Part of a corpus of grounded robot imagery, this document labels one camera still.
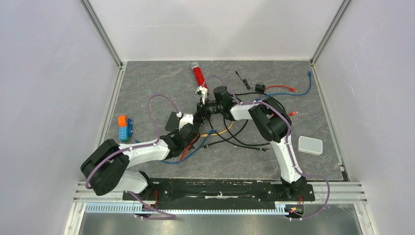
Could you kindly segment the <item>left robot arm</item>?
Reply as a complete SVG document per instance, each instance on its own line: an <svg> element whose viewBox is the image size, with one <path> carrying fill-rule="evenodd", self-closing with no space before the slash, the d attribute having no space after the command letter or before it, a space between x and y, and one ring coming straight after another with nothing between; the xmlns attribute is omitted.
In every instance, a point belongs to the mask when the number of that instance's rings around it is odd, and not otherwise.
<svg viewBox="0 0 415 235"><path fill-rule="evenodd" d="M86 177L85 187L97 196L112 190L131 191L142 200L152 197L154 188L144 173L134 173L128 168L151 161L175 158L199 138L199 124L185 124L179 131L160 138L135 143L119 144L113 139L105 140L82 164Z"/></svg>

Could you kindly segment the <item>black network switch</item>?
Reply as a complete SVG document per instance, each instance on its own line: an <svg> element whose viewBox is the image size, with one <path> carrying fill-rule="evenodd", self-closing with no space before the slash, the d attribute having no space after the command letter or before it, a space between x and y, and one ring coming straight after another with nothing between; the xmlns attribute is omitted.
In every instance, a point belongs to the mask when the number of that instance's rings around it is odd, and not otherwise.
<svg viewBox="0 0 415 235"><path fill-rule="evenodd" d="M179 121L176 117L176 113L172 112L169 119L168 119L168 121L167 121L167 123L166 123L166 125L165 125L165 130L170 131L170 132L179 131L178 130L178 124L179 124Z"/></svg>

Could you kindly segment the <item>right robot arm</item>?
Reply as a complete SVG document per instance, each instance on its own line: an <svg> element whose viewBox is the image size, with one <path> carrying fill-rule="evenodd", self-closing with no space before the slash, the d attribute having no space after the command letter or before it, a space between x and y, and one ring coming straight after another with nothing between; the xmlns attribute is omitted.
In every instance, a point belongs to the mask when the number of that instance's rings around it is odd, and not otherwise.
<svg viewBox="0 0 415 235"><path fill-rule="evenodd" d="M275 152L281 170L283 195L289 200L297 199L307 180L295 157L291 141L292 122L283 106L270 96L263 100L242 102L225 86L215 88L213 93L215 99L209 100L207 88L197 88L196 94L201 98L194 117L208 121L212 115L221 114L230 121L252 120Z"/></svg>

